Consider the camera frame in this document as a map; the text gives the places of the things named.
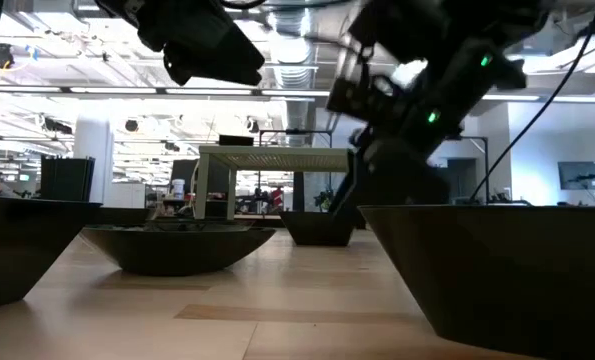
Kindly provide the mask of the wall monitor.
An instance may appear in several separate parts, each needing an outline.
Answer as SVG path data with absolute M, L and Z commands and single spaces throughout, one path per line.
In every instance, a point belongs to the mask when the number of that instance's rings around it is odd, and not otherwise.
M 595 161 L 564 161 L 558 163 L 561 190 L 595 190 Z

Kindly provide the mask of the black glossy wavy square plate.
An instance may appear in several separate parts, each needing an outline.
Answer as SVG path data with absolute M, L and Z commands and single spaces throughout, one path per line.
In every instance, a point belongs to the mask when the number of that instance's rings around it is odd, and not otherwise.
M 595 207 L 365 206 L 434 332 L 478 347 L 595 360 Z
M 91 202 L 0 197 L 0 306 L 22 300 L 99 208 Z

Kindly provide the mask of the black background monitor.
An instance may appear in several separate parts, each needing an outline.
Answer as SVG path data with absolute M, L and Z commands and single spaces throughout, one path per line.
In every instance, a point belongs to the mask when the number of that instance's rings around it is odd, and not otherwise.
M 184 180 L 184 193 L 192 193 L 190 189 L 193 174 L 199 160 L 174 160 L 171 179 Z M 224 164 L 211 160 L 209 163 L 208 192 L 226 193 L 229 190 L 229 168 Z

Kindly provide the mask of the small green potted plant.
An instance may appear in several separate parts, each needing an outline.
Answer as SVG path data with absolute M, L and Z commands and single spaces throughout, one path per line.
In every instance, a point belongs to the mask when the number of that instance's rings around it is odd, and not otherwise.
M 321 191 L 317 196 L 314 197 L 315 205 L 318 207 L 320 212 L 327 212 L 333 199 L 334 192 L 331 189 Z

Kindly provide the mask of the white column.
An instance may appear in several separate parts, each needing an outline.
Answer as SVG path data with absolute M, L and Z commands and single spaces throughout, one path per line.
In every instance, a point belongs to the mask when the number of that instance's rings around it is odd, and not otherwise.
M 109 113 L 96 106 L 84 107 L 77 117 L 74 136 L 74 157 L 94 159 L 89 200 L 104 204 L 113 175 L 114 133 Z

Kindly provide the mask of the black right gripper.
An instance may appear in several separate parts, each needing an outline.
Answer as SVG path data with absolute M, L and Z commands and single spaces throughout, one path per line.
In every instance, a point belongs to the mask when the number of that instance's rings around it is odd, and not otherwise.
M 399 138 L 378 138 L 361 159 L 367 165 L 361 183 L 362 205 L 442 205 L 449 200 L 450 188 L 425 158 Z M 335 220 L 359 220 L 355 187 L 360 161 L 356 150 L 347 150 L 348 171 L 330 207 Z

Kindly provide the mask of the pale green perforated metal shelf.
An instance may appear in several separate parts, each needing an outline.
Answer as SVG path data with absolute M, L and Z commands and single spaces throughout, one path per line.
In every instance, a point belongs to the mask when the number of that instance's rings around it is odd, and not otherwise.
M 234 219 L 236 180 L 240 170 L 345 173 L 349 168 L 347 150 L 342 148 L 201 145 L 194 205 L 196 219 L 206 217 L 209 165 L 212 160 L 221 162 L 229 169 L 228 220 Z

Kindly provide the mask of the silver ventilation duct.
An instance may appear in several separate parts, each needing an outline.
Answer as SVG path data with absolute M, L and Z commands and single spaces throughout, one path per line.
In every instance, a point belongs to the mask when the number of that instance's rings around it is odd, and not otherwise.
M 275 31 L 271 36 L 270 56 L 273 62 L 283 67 L 273 69 L 277 87 L 283 90 L 312 89 L 316 70 L 316 47 L 301 38 L 317 29 L 313 12 L 308 9 L 291 12 L 272 12 L 267 17 Z M 316 125 L 313 101 L 287 100 L 287 130 L 313 130 Z

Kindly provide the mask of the black glossy leaf-shaped plate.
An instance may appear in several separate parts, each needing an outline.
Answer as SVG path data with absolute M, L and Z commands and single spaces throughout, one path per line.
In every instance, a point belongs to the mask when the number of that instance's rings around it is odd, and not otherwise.
M 142 276 L 183 277 L 217 272 L 266 244 L 276 230 L 173 231 L 89 226 L 84 240 L 121 270 Z

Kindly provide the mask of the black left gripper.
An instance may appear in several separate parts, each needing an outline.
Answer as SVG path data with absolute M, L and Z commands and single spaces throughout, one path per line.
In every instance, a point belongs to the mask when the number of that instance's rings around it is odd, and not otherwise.
M 164 48 L 164 67 L 178 85 L 193 77 L 243 85 L 262 79 L 264 56 L 245 35 L 230 33 L 234 21 L 217 0 L 94 1 L 136 28 L 146 47 Z

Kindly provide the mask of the long ceiling light strip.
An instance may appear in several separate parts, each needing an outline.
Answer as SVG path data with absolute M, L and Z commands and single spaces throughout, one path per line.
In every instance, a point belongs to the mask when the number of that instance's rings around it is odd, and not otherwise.
M 125 97 L 266 97 L 266 98 L 328 98 L 329 91 L 322 90 L 262 90 L 245 88 L 131 88 L 131 87 L 56 87 L 56 86 L 0 86 L 0 93 L 69 96 L 105 95 L 113 98 Z M 483 96 L 483 101 L 505 102 L 545 102 L 545 95 L 514 95 L 493 93 Z M 553 103 L 595 104 L 595 96 L 563 95 L 553 99 Z

